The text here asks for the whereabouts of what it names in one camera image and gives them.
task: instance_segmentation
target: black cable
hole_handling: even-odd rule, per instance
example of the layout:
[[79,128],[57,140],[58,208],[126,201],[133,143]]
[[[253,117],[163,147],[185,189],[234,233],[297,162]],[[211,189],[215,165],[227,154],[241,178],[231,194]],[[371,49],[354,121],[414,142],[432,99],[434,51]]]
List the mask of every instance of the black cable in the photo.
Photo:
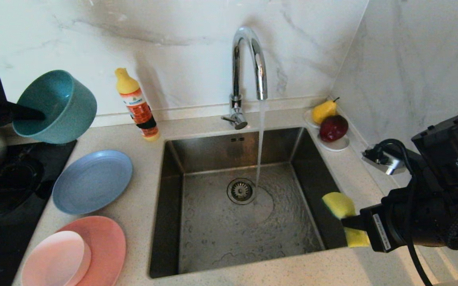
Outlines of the black cable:
[[421,280],[425,284],[425,286],[432,286],[431,281],[427,277],[427,274],[423,270],[423,267],[421,265],[420,259],[418,259],[418,254],[416,253],[414,244],[413,244],[413,239],[411,238],[411,216],[413,213],[413,202],[414,202],[414,197],[415,197],[415,189],[416,189],[416,173],[413,171],[413,168],[411,167],[411,163],[409,162],[409,157],[408,157],[408,152],[406,147],[402,142],[400,142],[397,139],[386,139],[378,144],[378,152],[381,152],[383,149],[384,145],[389,145],[393,144],[396,145],[397,147],[400,148],[400,151],[402,153],[402,156],[404,157],[404,165],[406,165],[406,168],[408,169],[409,173],[411,174],[411,190],[409,191],[409,197],[408,197],[408,203],[407,203],[407,211],[406,211],[406,219],[405,219],[405,241],[409,250],[409,255],[411,256],[411,260],[413,261],[413,264],[416,268],[416,271],[418,272],[418,275],[420,275]]

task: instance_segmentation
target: countertop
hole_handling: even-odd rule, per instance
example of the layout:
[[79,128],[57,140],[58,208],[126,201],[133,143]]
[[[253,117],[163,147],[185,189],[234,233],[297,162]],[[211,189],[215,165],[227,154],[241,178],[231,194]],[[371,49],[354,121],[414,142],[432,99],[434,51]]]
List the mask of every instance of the countertop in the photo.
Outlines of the countertop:
[[[266,112],[265,128],[308,127],[303,119],[305,110]],[[126,191],[107,207],[90,214],[114,219],[125,232],[127,256],[117,286],[422,285],[405,247],[387,254],[373,252],[370,247],[346,247],[159,279],[149,278],[164,142],[258,130],[257,113],[247,114],[247,120],[249,125],[240,132],[218,116],[161,121],[158,122],[161,137],[153,143],[144,141],[134,125],[90,128],[79,138],[67,165],[91,152],[113,149],[126,153],[134,166],[133,177]],[[316,129],[307,130],[313,138],[316,137]],[[354,134],[350,132],[348,135],[351,141],[356,141]],[[317,140],[314,141],[341,192],[354,199],[357,209],[380,202],[383,193],[353,148],[329,152],[319,146]],[[23,261],[40,241],[79,217],[60,212],[51,199]],[[22,264],[13,286],[21,285],[21,270]],[[429,268],[426,271],[432,282],[436,282]]]

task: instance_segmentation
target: drain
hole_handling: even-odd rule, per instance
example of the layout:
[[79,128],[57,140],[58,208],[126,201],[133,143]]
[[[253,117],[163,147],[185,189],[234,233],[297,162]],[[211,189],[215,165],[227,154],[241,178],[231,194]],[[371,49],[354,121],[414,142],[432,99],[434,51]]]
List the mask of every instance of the drain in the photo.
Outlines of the drain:
[[234,179],[227,186],[227,196],[233,203],[238,205],[246,205],[254,200],[254,183],[248,179]]

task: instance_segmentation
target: stainless steel sink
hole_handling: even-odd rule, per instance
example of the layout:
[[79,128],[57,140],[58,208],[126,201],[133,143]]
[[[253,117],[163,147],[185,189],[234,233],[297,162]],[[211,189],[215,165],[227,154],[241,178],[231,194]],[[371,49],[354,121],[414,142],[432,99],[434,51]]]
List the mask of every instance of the stainless steel sink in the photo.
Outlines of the stainless steel sink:
[[151,278],[347,246],[323,205],[338,191],[305,128],[167,141]]

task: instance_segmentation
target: running water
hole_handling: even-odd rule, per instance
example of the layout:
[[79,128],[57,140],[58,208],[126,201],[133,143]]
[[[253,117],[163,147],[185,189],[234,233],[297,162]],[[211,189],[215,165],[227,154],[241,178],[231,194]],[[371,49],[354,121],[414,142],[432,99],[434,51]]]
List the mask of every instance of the running water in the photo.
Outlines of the running water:
[[256,175],[256,188],[259,186],[259,175],[260,175],[260,156],[262,152],[262,137],[264,135],[264,119],[266,113],[266,101],[260,100],[259,101],[259,149],[258,149],[258,172]]

